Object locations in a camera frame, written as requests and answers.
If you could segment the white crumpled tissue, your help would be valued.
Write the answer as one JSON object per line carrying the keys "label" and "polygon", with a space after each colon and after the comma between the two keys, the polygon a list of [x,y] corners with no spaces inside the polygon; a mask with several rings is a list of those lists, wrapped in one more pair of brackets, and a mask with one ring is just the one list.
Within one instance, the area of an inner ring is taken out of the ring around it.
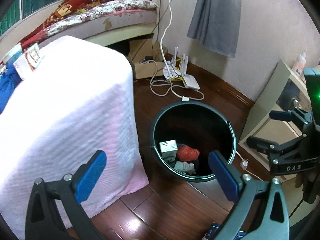
{"label": "white crumpled tissue", "polygon": [[188,175],[196,174],[194,164],[188,163],[185,161],[184,162],[177,161],[175,163],[174,169],[183,174],[188,174]]}

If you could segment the red patterned blanket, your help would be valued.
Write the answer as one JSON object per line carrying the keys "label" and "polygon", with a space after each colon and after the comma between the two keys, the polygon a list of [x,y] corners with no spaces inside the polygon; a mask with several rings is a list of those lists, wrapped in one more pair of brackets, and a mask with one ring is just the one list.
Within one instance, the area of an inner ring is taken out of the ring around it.
{"label": "red patterned blanket", "polygon": [[102,1],[103,0],[64,0],[41,25],[20,40],[22,49],[26,50],[29,46],[35,43],[36,38],[34,38],[34,36],[36,36],[39,32],[43,31],[54,23],[65,20],[69,16],[86,12],[93,7],[100,5]]}

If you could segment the white wifi router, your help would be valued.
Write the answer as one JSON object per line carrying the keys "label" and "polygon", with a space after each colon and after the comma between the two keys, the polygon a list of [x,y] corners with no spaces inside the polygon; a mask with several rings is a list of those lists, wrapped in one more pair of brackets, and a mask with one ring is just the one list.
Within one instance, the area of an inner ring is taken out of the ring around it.
{"label": "white wifi router", "polygon": [[166,80],[177,80],[183,78],[187,73],[189,57],[184,53],[179,55],[178,47],[175,47],[174,54],[170,61],[163,63],[163,75]]}

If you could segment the white bottle on cabinet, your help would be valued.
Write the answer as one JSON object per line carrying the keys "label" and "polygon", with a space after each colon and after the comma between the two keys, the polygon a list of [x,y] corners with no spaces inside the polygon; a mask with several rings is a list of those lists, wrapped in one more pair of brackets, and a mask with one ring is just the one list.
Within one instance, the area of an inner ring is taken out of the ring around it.
{"label": "white bottle on cabinet", "polygon": [[292,71],[297,75],[300,76],[302,74],[303,68],[306,64],[306,50],[303,50],[298,56],[293,64]]}

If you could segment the black trash bucket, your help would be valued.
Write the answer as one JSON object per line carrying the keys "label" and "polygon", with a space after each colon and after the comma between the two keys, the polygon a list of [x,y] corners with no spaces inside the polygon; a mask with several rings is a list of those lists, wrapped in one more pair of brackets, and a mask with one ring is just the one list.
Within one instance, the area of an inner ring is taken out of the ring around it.
{"label": "black trash bucket", "polygon": [[[162,158],[160,143],[170,140],[199,150],[195,175],[178,172]],[[231,164],[236,155],[237,140],[231,123],[219,111],[201,102],[180,101],[164,107],[153,119],[150,147],[157,163],[170,175],[200,183],[215,179],[209,166],[210,152],[219,151]]]}

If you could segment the red snack packet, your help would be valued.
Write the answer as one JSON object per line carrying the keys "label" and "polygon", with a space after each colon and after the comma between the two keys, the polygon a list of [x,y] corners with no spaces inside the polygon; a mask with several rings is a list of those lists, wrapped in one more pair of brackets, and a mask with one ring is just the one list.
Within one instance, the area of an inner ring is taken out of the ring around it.
{"label": "red snack packet", "polygon": [[33,74],[35,69],[39,66],[42,58],[43,56],[39,45],[35,43],[13,63],[13,66],[19,77],[22,80],[25,80]]}

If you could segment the grey hanging cloth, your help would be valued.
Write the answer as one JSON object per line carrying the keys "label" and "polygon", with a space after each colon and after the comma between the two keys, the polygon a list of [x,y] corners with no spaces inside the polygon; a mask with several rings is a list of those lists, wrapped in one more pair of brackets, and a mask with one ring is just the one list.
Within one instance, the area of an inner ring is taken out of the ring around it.
{"label": "grey hanging cloth", "polygon": [[187,36],[210,51],[234,58],[240,19],[241,0],[197,0]]}

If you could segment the white modem box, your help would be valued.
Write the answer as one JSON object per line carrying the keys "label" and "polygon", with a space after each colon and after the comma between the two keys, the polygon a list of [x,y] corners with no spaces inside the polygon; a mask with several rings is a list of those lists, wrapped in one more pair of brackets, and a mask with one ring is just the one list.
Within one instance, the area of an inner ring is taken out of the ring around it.
{"label": "white modem box", "polygon": [[183,76],[183,84],[187,89],[200,90],[200,86],[195,77],[189,74]]}

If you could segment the floral bed mattress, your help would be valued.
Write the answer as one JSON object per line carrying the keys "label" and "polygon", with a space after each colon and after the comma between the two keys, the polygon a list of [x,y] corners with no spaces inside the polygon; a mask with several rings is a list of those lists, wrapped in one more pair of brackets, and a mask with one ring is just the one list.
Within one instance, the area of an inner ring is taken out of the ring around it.
{"label": "floral bed mattress", "polygon": [[157,4],[150,0],[114,0],[80,14],[73,14],[21,42],[44,47],[63,36],[72,36],[106,46],[121,40],[152,33],[157,20]]}

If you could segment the small white carton box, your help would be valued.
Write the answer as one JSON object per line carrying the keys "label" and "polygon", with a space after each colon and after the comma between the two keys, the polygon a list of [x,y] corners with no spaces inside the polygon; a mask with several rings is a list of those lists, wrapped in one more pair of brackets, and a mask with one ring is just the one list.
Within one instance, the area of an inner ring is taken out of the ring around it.
{"label": "small white carton box", "polygon": [[169,140],[159,143],[161,156],[167,163],[173,162],[176,159],[178,146],[176,140]]}

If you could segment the window with green blinds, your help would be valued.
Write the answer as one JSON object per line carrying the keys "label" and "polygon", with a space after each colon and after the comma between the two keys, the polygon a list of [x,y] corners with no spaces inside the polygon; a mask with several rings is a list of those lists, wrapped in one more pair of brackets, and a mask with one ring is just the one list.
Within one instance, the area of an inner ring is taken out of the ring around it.
{"label": "window with green blinds", "polygon": [[59,0],[15,0],[1,20],[1,35],[18,21]]}

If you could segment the brown cardboard box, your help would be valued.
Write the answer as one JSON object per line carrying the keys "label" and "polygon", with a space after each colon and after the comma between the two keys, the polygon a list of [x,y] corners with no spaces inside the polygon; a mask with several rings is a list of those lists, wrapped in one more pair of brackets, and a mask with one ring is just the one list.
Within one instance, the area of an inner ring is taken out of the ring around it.
{"label": "brown cardboard box", "polygon": [[147,79],[155,75],[163,76],[163,57],[159,41],[132,40],[129,42],[129,59],[133,63],[133,73],[136,80]]}

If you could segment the red crumpled trash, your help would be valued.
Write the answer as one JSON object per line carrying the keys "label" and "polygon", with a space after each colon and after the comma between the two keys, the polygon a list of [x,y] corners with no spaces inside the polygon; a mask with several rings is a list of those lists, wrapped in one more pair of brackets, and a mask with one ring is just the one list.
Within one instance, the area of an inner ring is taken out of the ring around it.
{"label": "red crumpled trash", "polygon": [[197,160],[200,152],[199,150],[191,148],[189,146],[181,146],[178,149],[176,155],[181,162],[188,162]]}

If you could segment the blue sock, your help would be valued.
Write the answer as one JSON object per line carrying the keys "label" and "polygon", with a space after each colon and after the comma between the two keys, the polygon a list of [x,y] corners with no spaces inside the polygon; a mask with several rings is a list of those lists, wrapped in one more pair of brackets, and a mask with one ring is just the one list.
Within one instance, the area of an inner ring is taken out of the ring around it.
{"label": "blue sock", "polygon": [[0,111],[4,111],[15,88],[21,83],[18,72],[13,65],[5,64],[6,71],[1,75]]}

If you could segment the pink cloth covered table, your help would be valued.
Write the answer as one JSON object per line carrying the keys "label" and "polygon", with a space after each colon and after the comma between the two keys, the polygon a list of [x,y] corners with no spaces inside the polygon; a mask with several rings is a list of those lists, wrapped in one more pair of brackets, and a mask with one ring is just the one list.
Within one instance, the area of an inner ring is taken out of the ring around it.
{"label": "pink cloth covered table", "polygon": [[97,150],[106,153],[107,164],[82,203],[89,217],[149,182],[127,58],[72,36],[50,42],[40,53],[39,66],[1,114],[1,215],[19,239],[34,181],[74,173]]}

